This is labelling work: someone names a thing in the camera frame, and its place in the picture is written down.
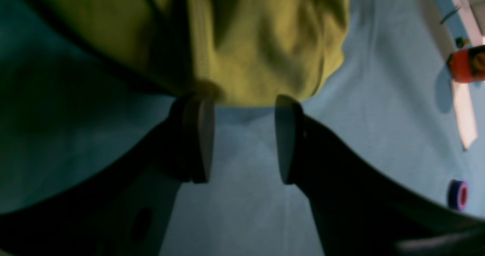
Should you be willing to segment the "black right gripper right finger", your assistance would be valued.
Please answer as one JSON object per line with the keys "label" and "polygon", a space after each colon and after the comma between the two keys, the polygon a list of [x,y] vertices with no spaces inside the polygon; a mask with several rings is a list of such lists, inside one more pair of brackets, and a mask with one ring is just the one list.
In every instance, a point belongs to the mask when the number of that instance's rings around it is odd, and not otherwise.
{"label": "black right gripper right finger", "polygon": [[483,256],[485,224],[378,172],[301,104],[279,95],[280,175],[307,196],[326,256]]}

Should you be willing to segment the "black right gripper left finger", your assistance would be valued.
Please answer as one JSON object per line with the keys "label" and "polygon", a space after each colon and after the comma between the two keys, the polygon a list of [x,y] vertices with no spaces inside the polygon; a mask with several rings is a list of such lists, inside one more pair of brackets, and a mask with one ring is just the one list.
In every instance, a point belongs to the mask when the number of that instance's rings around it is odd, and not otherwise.
{"label": "black right gripper left finger", "polygon": [[207,183],[214,102],[189,94],[121,158],[82,183],[1,215],[13,256],[157,256],[180,186]]}

